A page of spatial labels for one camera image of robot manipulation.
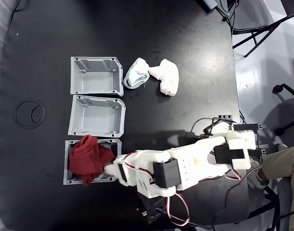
black table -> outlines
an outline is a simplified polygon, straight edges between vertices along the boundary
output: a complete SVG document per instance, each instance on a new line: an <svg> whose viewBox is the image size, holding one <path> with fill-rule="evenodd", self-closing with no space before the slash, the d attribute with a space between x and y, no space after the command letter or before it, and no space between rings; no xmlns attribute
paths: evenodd
<svg viewBox="0 0 294 231"><path fill-rule="evenodd" d="M136 189L117 181L63 186L64 141L80 139L67 135L70 57L116 56L125 73L137 57L150 66L164 58L174 62L180 74L176 96L164 96L160 82L150 77L145 86L125 89L122 97L127 106L123 153L165 150L185 144L201 117L238 120L229 26L217 12L206 15L194 0L33 0L22 1L21 7L9 31L0 79L3 223L18 231L169 227L167 221L145 225L136 211ZM46 117L36 128L22 129L13 112L30 98L43 102ZM199 134L208 124L202 121L194 131ZM182 192L191 221L210 225L233 184L220 178ZM246 219L247 203L245 181L231 191L216 224ZM184 211L172 208L171 213L182 216Z"/></svg>

person's leg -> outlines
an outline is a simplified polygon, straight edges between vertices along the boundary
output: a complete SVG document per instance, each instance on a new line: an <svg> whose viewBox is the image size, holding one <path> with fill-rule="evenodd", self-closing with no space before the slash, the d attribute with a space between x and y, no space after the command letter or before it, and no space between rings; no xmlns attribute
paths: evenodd
<svg viewBox="0 0 294 231"><path fill-rule="evenodd" d="M294 147L264 156L258 176L263 180L291 177L291 211L294 211ZM294 231L294 215L290 218L289 231Z"/></svg>

white cloth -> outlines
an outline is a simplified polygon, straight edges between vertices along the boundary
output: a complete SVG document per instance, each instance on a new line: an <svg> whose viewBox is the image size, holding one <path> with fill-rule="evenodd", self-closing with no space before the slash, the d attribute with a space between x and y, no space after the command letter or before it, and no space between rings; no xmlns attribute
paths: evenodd
<svg viewBox="0 0 294 231"><path fill-rule="evenodd" d="M142 58L138 58L129 68L123 80L123 85L129 89L136 89L149 79L150 75L148 69L149 65L146 61Z"/></svg>
<svg viewBox="0 0 294 231"><path fill-rule="evenodd" d="M175 95L179 86L179 71L177 66L163 59L159 66L149 68L150 75L154 76L161 82L161 92L165 95Z"/></svg>

gray plastic bin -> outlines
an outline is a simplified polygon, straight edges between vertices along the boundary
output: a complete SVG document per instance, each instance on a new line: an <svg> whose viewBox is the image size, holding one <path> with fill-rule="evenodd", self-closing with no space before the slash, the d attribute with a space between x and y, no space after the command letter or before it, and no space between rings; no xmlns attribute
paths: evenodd
<svg viewBox="0 0 294 231"><path fill-rule="evenodd" d="M69 171L69 155L74 147L74 145L79 141L65 141L65 156L64 156L64 185L68 184L82 184L83 181L81 177L73 174ZM121 141L119 139L105 139L98 140L98 143L105 148L112 150L115 156L121 155ZM115 181L117 177L102 173L97 178L95 178L92 183L98 182L112 182Z"/></svg>
<svg viewBox="0 0 294 231"><path fill-rule="evenodd" d="M71 57L71 94L123 96L122 80L116 57Z"/></svg>
<svg viewBox="0 0 294 231"><path fill-rule="evenodd" d="M119 138L125 111L120 99L74 95L68 135Z"/></svg>

robotic arm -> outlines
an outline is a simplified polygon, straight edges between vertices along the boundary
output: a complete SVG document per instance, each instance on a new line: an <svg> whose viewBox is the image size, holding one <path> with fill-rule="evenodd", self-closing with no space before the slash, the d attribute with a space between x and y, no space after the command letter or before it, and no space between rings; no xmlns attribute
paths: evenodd
<svg viewBox="0 0 294 231"><path fill-rule="evenodd" d="M230 164L209 163L209 153L214 150L217 155L216 148L223 146L228 151L243 151L243 156L231 158ZM170 197L201 180L223 176L231 166L236 170L249 169L248 149L256 149L254 132L230 130L166 151L137 150L121 155L113 164L105 166L104 171L118 177L125 186L136 185L137 191L148 198Z"/></svg>

